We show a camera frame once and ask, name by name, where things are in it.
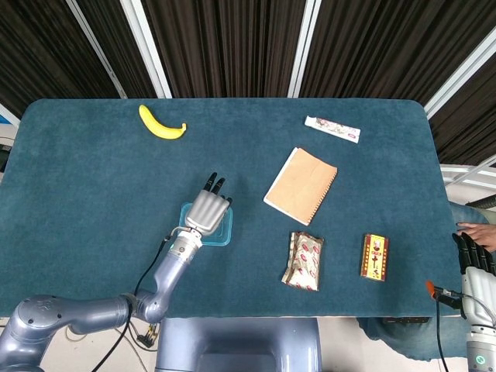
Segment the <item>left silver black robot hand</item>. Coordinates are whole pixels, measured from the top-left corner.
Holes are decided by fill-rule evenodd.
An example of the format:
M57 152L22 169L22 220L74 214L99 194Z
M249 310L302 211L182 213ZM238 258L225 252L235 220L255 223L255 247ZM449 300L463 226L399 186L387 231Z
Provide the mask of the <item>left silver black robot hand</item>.
M184 218L188 228L197 230L202 236L210 236L219 227L233 201L219 195L224 182L224 177L217 180L216 172L210 175Z

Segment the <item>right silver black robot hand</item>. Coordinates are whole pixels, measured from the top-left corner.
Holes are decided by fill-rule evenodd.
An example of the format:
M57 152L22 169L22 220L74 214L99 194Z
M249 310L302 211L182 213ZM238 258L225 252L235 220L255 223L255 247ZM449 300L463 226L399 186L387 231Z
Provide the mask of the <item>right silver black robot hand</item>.
M459 310L472 326L495 327L495 261L488 251L465 232L454 233L458 249L461 290L454 291L426 282L429 296Z

